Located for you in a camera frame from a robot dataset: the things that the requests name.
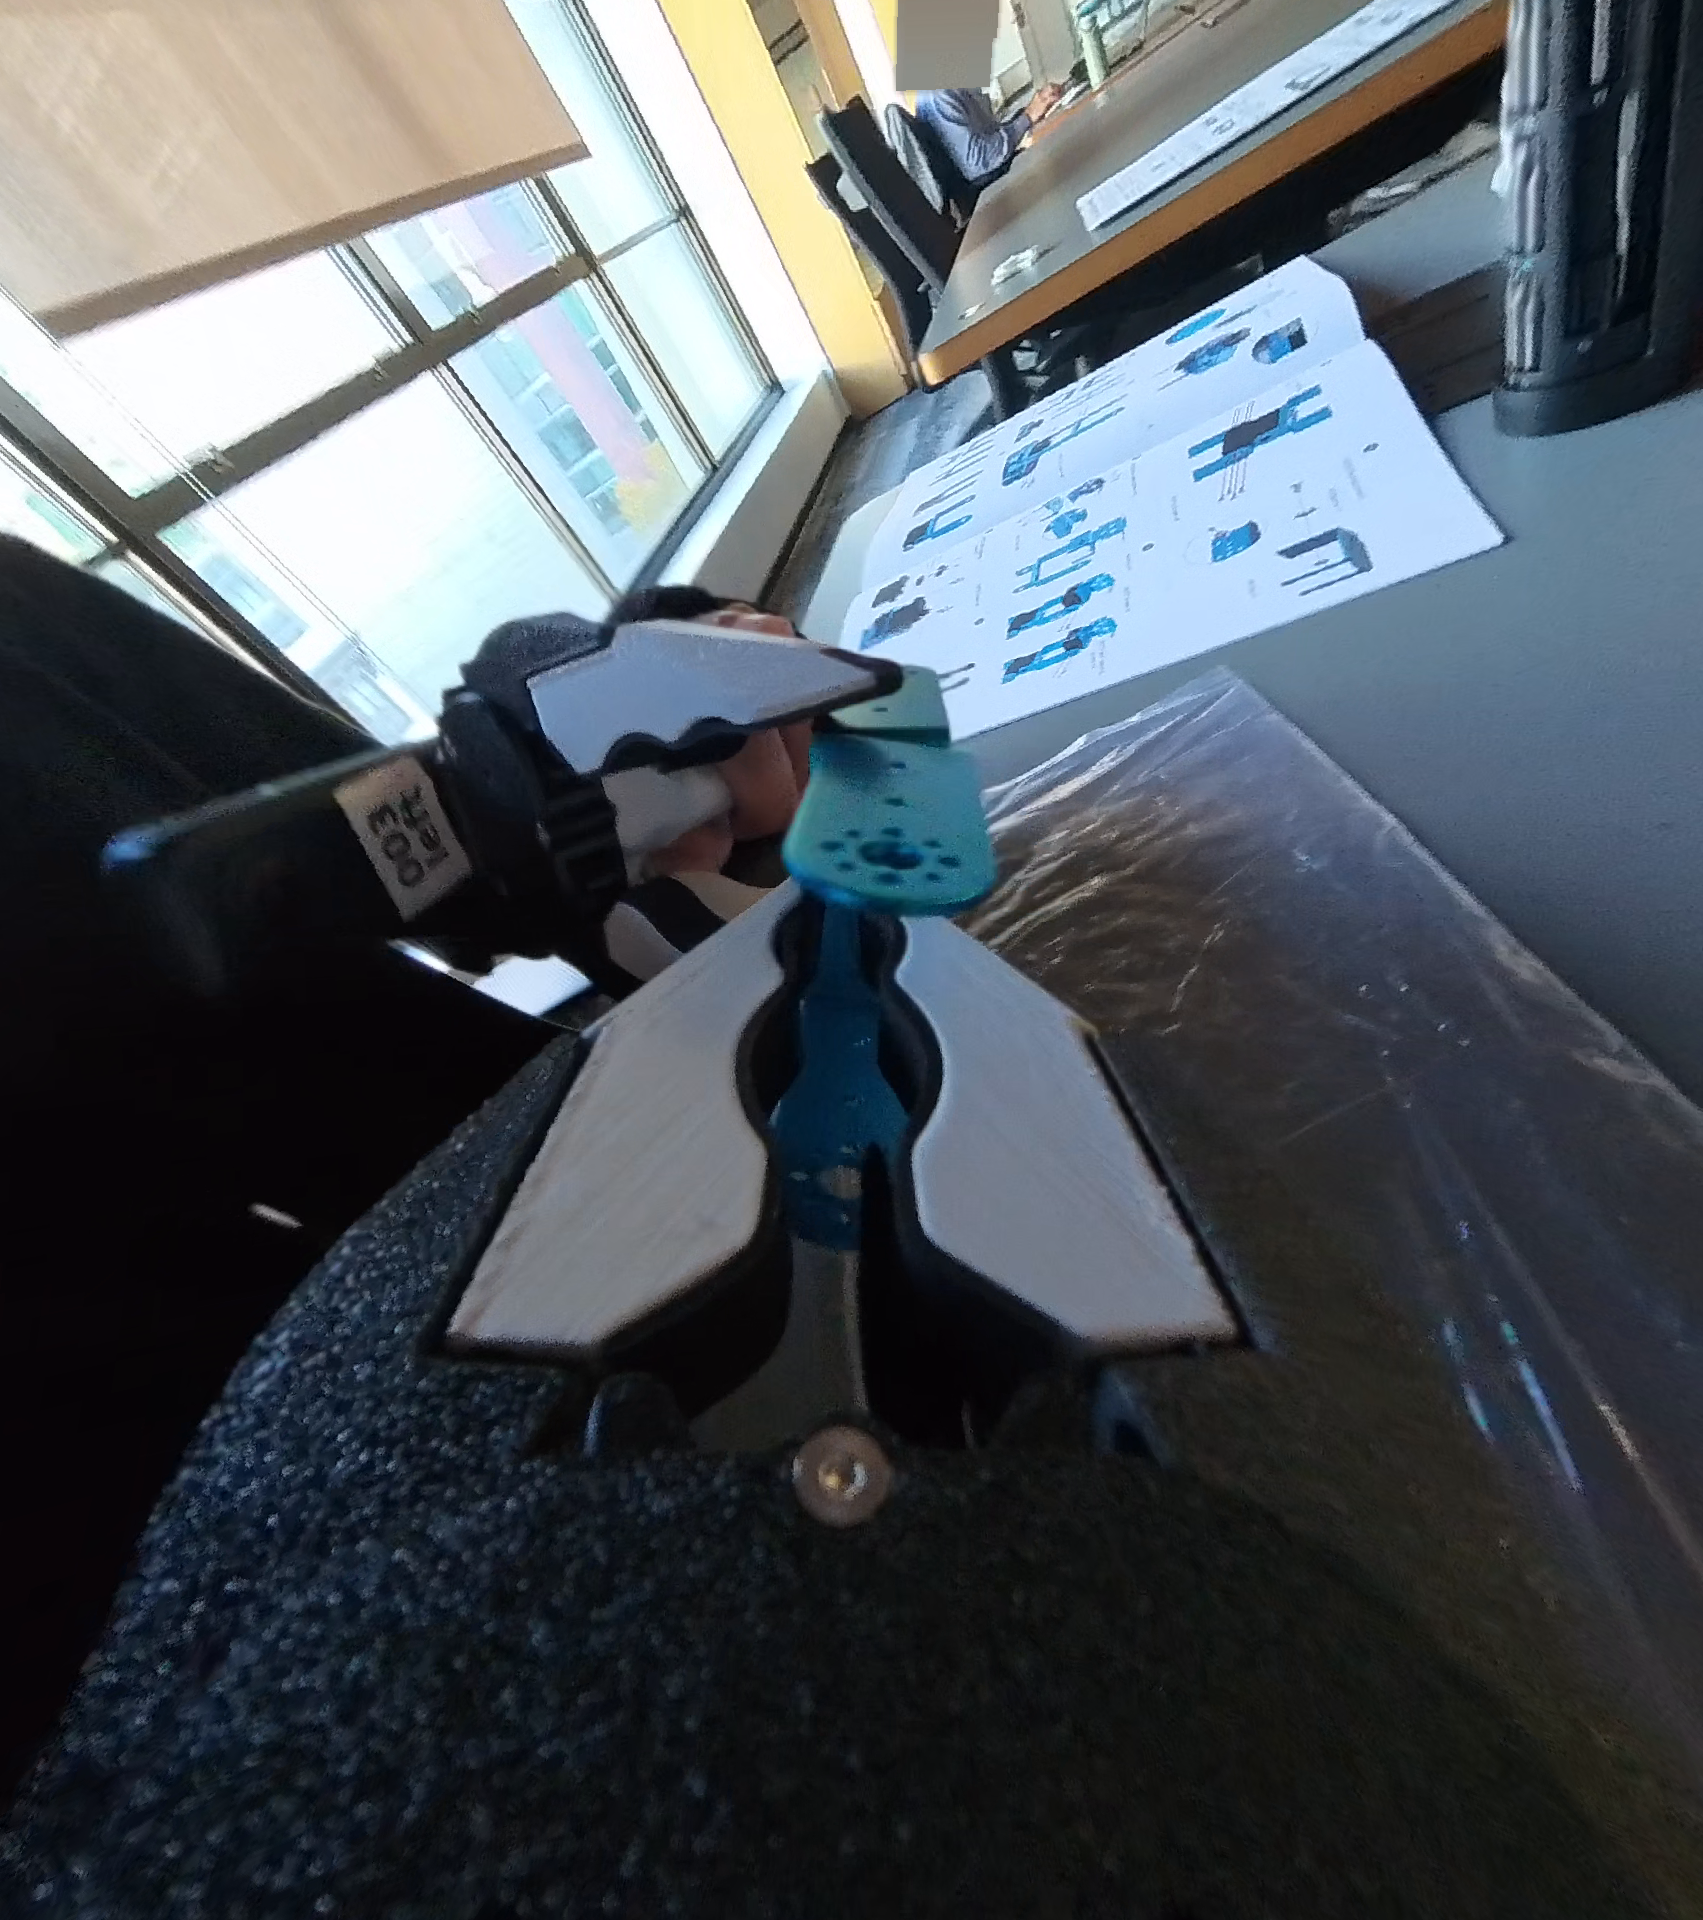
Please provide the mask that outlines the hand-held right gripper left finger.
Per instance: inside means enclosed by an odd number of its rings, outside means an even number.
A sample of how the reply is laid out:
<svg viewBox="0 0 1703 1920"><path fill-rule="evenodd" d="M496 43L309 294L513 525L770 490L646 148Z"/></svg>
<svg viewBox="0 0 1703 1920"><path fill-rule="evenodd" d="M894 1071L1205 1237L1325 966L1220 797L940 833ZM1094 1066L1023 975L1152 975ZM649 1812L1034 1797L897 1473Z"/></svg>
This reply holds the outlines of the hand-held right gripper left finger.
<svg viewBox="0 0 1703 1920"><path fill-rule="evenodd" d="M712 1309L775 1218L746 1047L788 988L781 886L606 1015L455 1302L455 1356L612 1363Z"/></svg>

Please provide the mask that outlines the black perforated cylinder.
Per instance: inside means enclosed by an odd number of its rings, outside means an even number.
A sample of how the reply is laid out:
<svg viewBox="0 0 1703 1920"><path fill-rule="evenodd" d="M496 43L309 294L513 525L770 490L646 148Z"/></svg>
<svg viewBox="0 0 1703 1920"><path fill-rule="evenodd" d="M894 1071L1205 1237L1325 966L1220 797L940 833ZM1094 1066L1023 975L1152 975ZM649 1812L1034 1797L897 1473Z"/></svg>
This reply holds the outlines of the black perforated cylinder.
<svg viewBox="0 0 1703 1920"><path fill-rule="evenodd" d="M1509 440L1656 407L1703 371L1703 3L1509 3Z"/></svg>

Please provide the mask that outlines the wooden edged desk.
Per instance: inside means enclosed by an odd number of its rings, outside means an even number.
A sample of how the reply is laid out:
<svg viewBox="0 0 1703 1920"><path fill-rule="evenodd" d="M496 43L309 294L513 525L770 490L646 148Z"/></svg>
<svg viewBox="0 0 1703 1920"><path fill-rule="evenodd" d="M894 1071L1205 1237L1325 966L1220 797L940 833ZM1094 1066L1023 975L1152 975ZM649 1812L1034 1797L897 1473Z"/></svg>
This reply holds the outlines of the wooden edged desk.
<svg viewBox="0 0 1703 1920"><path fill-rule="evenodd" d="M1231 3L1220 25L1158 38L1051 117L977 207L915 355L925 387L1085 320L1099 299L1170 302L1245 262L1265 274L1317 251L1336 208L1431 157L1489 107L1509 7L1450 3L1121 221L1094 234L1080 226L1085 190L1351 15L1358 3ZM1038 251L1033 274L993 288L993 266L1028 248Z"/></svg>

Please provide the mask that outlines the beige roller blind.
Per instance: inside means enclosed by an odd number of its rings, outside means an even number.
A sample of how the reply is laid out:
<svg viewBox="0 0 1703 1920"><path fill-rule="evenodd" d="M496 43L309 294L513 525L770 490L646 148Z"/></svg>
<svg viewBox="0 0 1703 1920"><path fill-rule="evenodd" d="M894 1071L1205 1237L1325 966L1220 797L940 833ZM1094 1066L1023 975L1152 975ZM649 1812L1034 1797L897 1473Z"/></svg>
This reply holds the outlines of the beige roller blind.
<svg viewBox="0 0 1703 1920"><path fill-rule="evenodd" d="M0 3L0 289L60 338L587 157L506 3Z"/></svg>

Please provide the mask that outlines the printed paper sheet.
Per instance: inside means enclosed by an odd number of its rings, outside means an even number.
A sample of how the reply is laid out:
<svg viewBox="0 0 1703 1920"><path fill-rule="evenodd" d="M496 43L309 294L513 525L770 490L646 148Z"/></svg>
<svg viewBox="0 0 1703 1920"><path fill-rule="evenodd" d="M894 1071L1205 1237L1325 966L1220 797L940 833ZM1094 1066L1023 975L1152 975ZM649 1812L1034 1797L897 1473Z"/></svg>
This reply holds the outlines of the printed paper sheet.
<svg viewBox="0 0 1703 1920"><path fill-rule="evenodd" d="M1144 157L1106 176L1078 197L1085 230L1121 221L1192 170L1235 148L1235 141L1260 132L1280 115L1339 83L1375 53L1389 49L1415 28L1450 12L1450 3L1364 3L1336 28L1315 35L1296 53L1238 84L1192 123L1170 132Z"/></svg>

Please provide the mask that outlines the black office chair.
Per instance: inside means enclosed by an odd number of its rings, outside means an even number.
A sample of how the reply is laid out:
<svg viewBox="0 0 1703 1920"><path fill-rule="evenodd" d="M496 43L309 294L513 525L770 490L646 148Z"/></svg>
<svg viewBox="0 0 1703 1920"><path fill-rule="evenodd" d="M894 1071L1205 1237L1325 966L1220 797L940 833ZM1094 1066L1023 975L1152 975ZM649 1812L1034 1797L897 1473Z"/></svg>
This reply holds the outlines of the black office chair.
<svg viewBox="0 0 1703 1920"><path fill-rule="evenodd" d="M947 289L960 226L928 197L892 148L864 97L820 115L825 157L805 164L820 207L876 270L912 352L912 383L921 391L918 352Z"/></svg>

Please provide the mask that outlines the clear plastic bag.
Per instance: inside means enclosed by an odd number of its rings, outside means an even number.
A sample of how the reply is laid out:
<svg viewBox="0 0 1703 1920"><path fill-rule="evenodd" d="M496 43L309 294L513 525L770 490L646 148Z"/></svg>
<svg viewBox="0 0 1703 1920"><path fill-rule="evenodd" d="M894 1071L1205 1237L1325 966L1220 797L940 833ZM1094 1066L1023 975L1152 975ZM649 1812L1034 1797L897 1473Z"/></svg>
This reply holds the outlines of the clear plastic bag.
<svg viewBox="0 0 1703 1920"><path fill-rule="evenodd" d="M1247 1317L1125 1409L1455 1663L1571 1916L1703 1916L1703 1110L1238 675L987 790L973 930L1094 1027Z"/></svg>

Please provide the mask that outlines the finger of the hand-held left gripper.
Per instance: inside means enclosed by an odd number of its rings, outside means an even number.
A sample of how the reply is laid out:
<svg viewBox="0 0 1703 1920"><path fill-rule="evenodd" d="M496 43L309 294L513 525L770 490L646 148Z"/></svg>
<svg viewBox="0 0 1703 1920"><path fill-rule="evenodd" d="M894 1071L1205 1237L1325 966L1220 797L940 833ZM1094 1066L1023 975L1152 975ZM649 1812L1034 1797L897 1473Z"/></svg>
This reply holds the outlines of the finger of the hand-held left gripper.
<svg viewBox="0 0 1703 1920"><path fill-rule="evenodd" d="M742 739L866 706L901 691L885 657L689 620L626 623L527 675L536 732L575 776L683 772Z"/></svg>

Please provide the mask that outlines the dark brown flat box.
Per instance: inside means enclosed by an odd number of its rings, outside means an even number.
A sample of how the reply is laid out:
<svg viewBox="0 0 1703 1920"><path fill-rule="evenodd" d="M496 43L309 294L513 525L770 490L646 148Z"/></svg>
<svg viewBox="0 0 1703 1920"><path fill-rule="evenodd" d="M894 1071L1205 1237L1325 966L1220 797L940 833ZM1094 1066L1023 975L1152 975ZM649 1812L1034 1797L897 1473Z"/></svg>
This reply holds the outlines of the dark brown flat box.
<svg viewBox="0 0 1703 1920"><path fill-rule="evenodd" d="M1505 266L1484 266L1410 302L1366 310L1424 422L1500 394L1505 383Z"/></svg>

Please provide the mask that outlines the grey desk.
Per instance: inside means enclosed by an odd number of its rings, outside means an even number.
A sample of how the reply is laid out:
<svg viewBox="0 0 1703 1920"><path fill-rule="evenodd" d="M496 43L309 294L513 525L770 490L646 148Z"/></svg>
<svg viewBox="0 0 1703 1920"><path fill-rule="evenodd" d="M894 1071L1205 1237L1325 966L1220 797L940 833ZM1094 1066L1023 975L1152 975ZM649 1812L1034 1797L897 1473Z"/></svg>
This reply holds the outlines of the grey desk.
<svg viewBox="0 0 1703 1920"><path fill-rule="evenodd" d="M1703 383L1439 441L1505 550L987 732L987 783L1238 675L1703 1110Z"/></svg>

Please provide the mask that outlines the person's left hand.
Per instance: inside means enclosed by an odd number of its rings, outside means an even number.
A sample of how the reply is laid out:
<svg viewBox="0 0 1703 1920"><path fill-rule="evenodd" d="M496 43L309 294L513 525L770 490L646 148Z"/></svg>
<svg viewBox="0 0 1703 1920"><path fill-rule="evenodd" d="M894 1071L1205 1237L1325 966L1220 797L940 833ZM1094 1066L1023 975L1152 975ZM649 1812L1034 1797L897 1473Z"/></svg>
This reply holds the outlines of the person's left hand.
<svg viewBox="0 0 1703 1920"><path fill-rule="evenodd" d="M714 869L749 887L785 881L781 842L813 772L813 721L752 732L717 765L727 791L723 814L701 827Z"/></svg>

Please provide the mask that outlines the white instruction booklet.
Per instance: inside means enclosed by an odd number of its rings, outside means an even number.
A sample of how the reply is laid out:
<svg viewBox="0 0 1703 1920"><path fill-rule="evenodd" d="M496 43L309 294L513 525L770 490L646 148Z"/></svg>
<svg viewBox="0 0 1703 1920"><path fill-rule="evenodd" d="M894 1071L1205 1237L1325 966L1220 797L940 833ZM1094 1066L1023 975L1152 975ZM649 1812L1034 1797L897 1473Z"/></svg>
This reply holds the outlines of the white instruction booklet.
<svg viewBox="0 0 1703 1920"><path fill-rule="evenodd" d="M1296 259L912 472L835 645L935 672L973 739L1500 544Z"/></svg>

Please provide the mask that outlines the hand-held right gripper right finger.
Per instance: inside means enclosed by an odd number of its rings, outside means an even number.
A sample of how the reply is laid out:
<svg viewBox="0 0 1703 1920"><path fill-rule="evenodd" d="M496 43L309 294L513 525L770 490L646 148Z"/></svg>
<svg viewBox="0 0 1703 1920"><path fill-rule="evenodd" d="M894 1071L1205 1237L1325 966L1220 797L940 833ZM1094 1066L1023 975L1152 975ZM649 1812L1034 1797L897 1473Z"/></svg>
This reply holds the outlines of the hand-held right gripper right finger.
<svg viewBox="0 0 1703 1920"><path fill-rule="evenodd" d="M904 1110L892 1164L897 1252L957 1329L1059 1363L1239 1341L1071 1003L935 920L886 939L874 988Z"/></svg>

